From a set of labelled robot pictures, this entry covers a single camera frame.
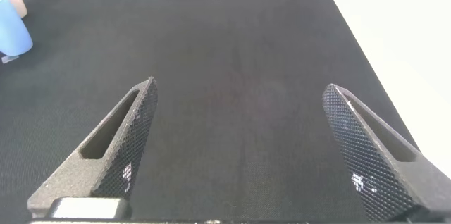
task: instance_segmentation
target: blue object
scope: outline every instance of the blue object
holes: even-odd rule
[[[0,0],[0,52],[24,54],[33,47],[30,33],[9,0]]]

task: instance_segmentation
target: textured gripper pad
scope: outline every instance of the textured gripper pad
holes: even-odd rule
[[[396,220],[411,211],[415,203],[365,133],[350,105],[335,85],[327,86],[323,93],[324,111],[369,220]]]
[[[97,197],[130,197],[158,99],[155,81],[149,80],[137,96],[126,126],[118,133],[119,144],[101,172],[92,194]]]

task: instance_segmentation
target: white table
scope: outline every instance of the white table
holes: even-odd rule
[[[451,0],[335,0],[424,155],[451,177]]]

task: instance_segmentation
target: pink object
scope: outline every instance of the pink object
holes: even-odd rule
[[[25,7],[23,0],[9,0],[9,1],[13,4],[14,9],[17,11],[17,14],[21,18],[27,15],[27,8]]]

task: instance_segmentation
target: black cloth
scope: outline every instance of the black cloth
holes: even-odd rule
[[[135,84],[159,104],[133,218],[366,220],[321,105],[347,88],[413,142],[333,0],[24,0],[0,67],[0,216]]]

